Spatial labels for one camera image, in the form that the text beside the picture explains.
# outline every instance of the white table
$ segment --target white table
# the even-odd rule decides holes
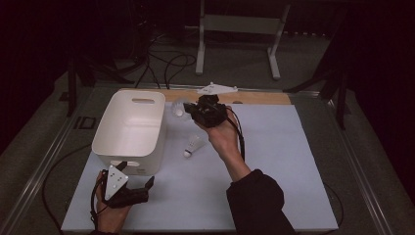
[[[291,105],[232,105],[241,120],[246,162],[277,180],[285,194],[283,212],[297,231],[337,229],[330,202],[310,152],[296,108]],[[133,207],[128,231],[229,231],[234,224],[225,191],[231,179],[210,144],[190,159],[183,150],[191,134],[207,139],[192,121],[173,117],[166,105],[167,135],[161,169],[146,204]],[[91,153],[79,180],[64,231],[89,231],[90,195],[98,171],[106,165]],[[131,176],[128,188],[149,177]]]

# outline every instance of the black cable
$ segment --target black cable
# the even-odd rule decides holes
[[[105,206],[104,208],[102,208],[100,211],[97,212],[97,215],[100,215],[100,213],[102,213],[107,208],[108,208],[108,206]]]
[[[342,203],[342,200],[340,199],[340,197],[339,197],[339,195],[336,193],[336,191],[332,188],[332,187],[330,187],[327,183],[325,183],[325,182],[323,182],[323,184],[324,184],[324,186],[326,186],[328,189],[330,189],[330,191],[335,195],[335,197],[336,197],[336,199],[339,201],[339,204],[340,204],[340,208],[341,208],[341,217],[340,217],[340,221],[338,222],[338,226],[339,226],[339,228],[342,226],[342,224],[343,224],[343,221],[344,221],[344,219],[345,219],[345,208],[343,207],[343,203]],[[324,233],[319,233],[319,234],[317,234],[317,235],[327,235],[327,234],[331,234],[331,233],[333,233],[333,232],[336,232],[337,230],[331,230],[331,231],[327,231],[327,232],[324,232]]]
[[[135,83],[134,88],[137,88],[138,87],[138,84],[140,84],[141,80],[146,75],[148,69],[150,69],[151,72],[153,72],[153,70],[150,68],[150,58],[149,58],[149,55],[146,56],[146,62],[145,62],[145,64],[146,64],[146,68],[144,69],[143,73],[141,73],[140,77],[137,80],[137,83]],[[153,76],[154,76],[154,80],[157,82],[158,87],[160,88],[160,85],[159,85],[159,82],[156,79],[156,76],[154,74],[153,74]]]
[[[194,56],[192,56],[192,55],[183,54],[182,52],[179,52],[179,51],[153,51],[153,52],[179,53],[179,55],[177,55],[177,56],[173,57],[172,59],[170,59],[169,61],[167,61],[167,60],[162,59],[162,58],[160,58],[160,57],[158,57],[158,56],[156,56],[156,55],[152,54],[151,52],[149,52],[150,56],[152,56],[152,57],[154,57],[154,58],[156,58],[156,59],[158,59],[158,60],[160,60],[160,61],[162,61],[162,62],[167,63],[167,65],[165,66],[165,69],[164,69],[164,76],[163,76],[163,78],[164,78],[164,83],[165,83],[165,87],[166,87],[167,89],[170,89],[170,81],[171,81],[174,77],[176,77],[176,76],[177,76],[180,72],[182,72],[182,71],[183,71],[186,67],[190,67],[190,66],[192,66],[193,64],[195,64],[195,63],[196,63],[196,57],[194,57]],[[179,58],[181,58],[181,57],[184,57],[184,58],[186,59],[186,63],[184,63],[184,64],[174,64],[174,63],[173,63],[175,60],[177,60],[177,59],[179,59]],[[171,66],[174,66],[174,67],[180,67],[180,70],[178,70],[178,71],[177,71],[174,75],[172,75],[171,77],[167,78],[167,71],[168,71],[169,67],[171,67]]]
[[[156,85],[157,85],[157,87],[159,88],[159,89],[161,89],[161,87],[160,87],[160,84],[159,84],[159,81],[157,80],[157,77],[156,77],[156,75],[155,75],[155,72],[153,71],[153,69],[150,67],[150,65],[148,65],[148,67],[149,67],[149,69],[150,69],[150,72],[152,73],[152,75],[153,75],[153,82],[155,82],[156,83]]]
[[[122,75],[128,75],[128,74],[133,73],[134,71],[137,71],[138,69],[140,69],[145,63],[146,63],[146,58],[145,57],[136,58],[134,60],[134,65],[126,67],[126,68],[115,70],[115,72],[117,72],[118,74],[122,74]]]
[[[226,107],[226,109],[230,112],[232,112],[232,114],[235,116],[236,121],[238,122],[238,127],[236,126],[236,124],[229,118],[227,117],[226,119],[234,126],[234,128],[236,129],[237,133],[238,133],[238,137],[239,137],[239,145],[241,147],[241,156],[242,159],[245,161],[245,139],[244,139],[244,134],[242,133],[242,126],[241,126],[241,122],[239,121],[238,116],[235,114],[235,112],[231,109],[229,109],[228,107]]]
[[[214,110],[216,110],[219,114],[221,114],[221,111],[220,111],[217,107],[215,107],[215,106],[213,106],[213,105],[211,105],[211,104],[206,104],[206,105],[208,105],[209,107],[211,107],[211,108],[213,108]],[[231,118],[229,118],[229,116],[227,116],[227,115],[226,115],[226,120],[227,120],[227,121],[229,121],[229,123],[231,123],[231,125],[235,128],[236,133],[238,134],[238,137],[239,137],[239,146],[240,146],[240,148],[241,148],[241,157],[242,157],[242,159],[245,161],[245,139],[244,139],[244,135],[242,134],[242,127],[241,127],[241,123],[239,122],[239,118],[238,118],[238,116],[235,114],[235,112],[233,112],[233,111],[232,111],[231,109],[229,109],[228,107],[226,107],[226,109],[232,112],[232,114],[235,116],[235,119],[236,119],[236,120],[237,120],[237,122],[238,122],[238,125],[237,125],[237,124],[235,124],[235,122],[234,122]]]
[[[91,220],[94,222],[95,230],[98,229],[98,213],[95,212],[95,194],[98,187],[101,186],[101,183],[104,181],[104,177],[106,176],[103,175],[100,179],[97,180],[91,194]]]
[[[82,146],[82,147],[80,147],[80,148],[78,148],[78,149],[75,149],[75,150],[73,150],[73,151],[71,151],[71,152],[69,152],[68,154],[66,154],[66,155],[64,155],[63,157],[61,157],[59,160],[57,160],[53,165],[52,165],[52,167],[49,169],[49,171],[48,171],[48,173],[46,174],[46,176],[45,176],[45,179],[43,180],[43,183],[42,183],[42,202],[43,202],[43,206],[44,206],[44,208],[45,208],[45,210],[46,210],[46,212],[48,213],[48,215],[50,216],[50,218],[53,220],[53,222],[54,222],[54,224],[55,224],[55,226],[56,226],[56,228],[58,229],[58,231],[59,231],[59,234],[61,234],[61,235],[64,235],[64,231],[62,231],[61,230],[61,225],[59,224],[59,222],[58,222],[58,220],[55,218],[55,216],[52,214],[52,211],[50,210],[50,208],[49,208],[49,206],[48,206],[48,204],[47,204],[47,202],[46,202],[46,194],[45,194],[45,188],[46,188],[46,183],[47,183],[47,181],[48,181],[48,178],[49,178],[49,176],[50,176],[50,174],[51,174],[51,172],[52,172],[52,170],[61,162],[61,161],[63,161],[63,160],[65,160],[67,157],[69,157],[69,156],[71,156],[72,154],[74,154],[74,153],[76,153],[76,152],[78,152],[78,151],[81,151],[81,150],[83,150],[83,149],[85,149],[85,148],[87,148],[87,147],[89,147],[89,146],[91,146],[91,144],[87,144],[87,145],[84,145],[84,146]]]
[[[167,37],[170,40],[168,40],[168,39],[165,40],[165,41],[160,40],[161,38],[164,38],[164,37]],[[173,44],[173,43],[176,43],[176,42],[179,42],[179,41],[180,40],[175,38],[175,37],[169,37],[169,35],[167,33],[163,33],[163,34],[156,37],[156,43],[158,43],[158,44],[168,45],[168,44]]]

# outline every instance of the metal frame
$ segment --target metal frame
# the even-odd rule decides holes
[[[284,11],[280,19],[218,16],[205,14],[205,0],[201,0],[199,49],[196,62],[196,74],[202,75],[204,73],[206,30],[250,32],[275,35],[274,43],[267,49],[267,53],[269,66],[272,71],[272,78],[279,80],[281,78],[281,74],[275,58],[275,52],[277,51],[280,43],[290,7],[291,5],[288,4],[284,7]]]
[[[332,120],[332,123],[335,124],[336,129],[338,130],[338,134],[340,135],[343,145],[345,146],[346,153],[347,153],[347,162],[350,166],[351,172],[357,182],[357,186],[360,189],[361,195],[366,203],[368,211],[372,215],[373,222],[375,223],[376,228],[380,235],[392,235],[392,228],[389,224],[388,220],[385,217],[385,214],[382,210],[382,207],[379,203],[378,197],[376,193],[372,189],[369,180],[364,173],[363,167],[360,164],[360,161],[354,152],[353,148],[351,147],[350,141],[347,137],[346,131],[342,129],[337,122],[336,118],[336,107],[333,100],[330,100],[326,108]]]

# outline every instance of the hand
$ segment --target hand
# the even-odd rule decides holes
[[[97,181],[103,176],[98,174]],[[99,185],[95,194],[97,197],[98,231],[119,233],[132,206],[121,209],[112,209],[102,201],[102,185]]]
[[[226,113],[235,124],[238,123],[230,110],[226,110]],[[198,123],[196,125],[207,133],[208,141],[218,153],[219,157],[225,162],[229,175],[234,182],[251,172],[242,159],[241,152],[238,149],[237,131],[228,120],[211,128],[206,128]]]
[[[238,123],[231,111],[226,110],[226,113],[235,124]],[[207,133],[208,141],[211,143],[214,150],[219,154],[219,157],[224,161],[233,156],[240,155],[237,139],[238,134],[228,120],[211,128],[206,128],[197,122],[196,125]]]

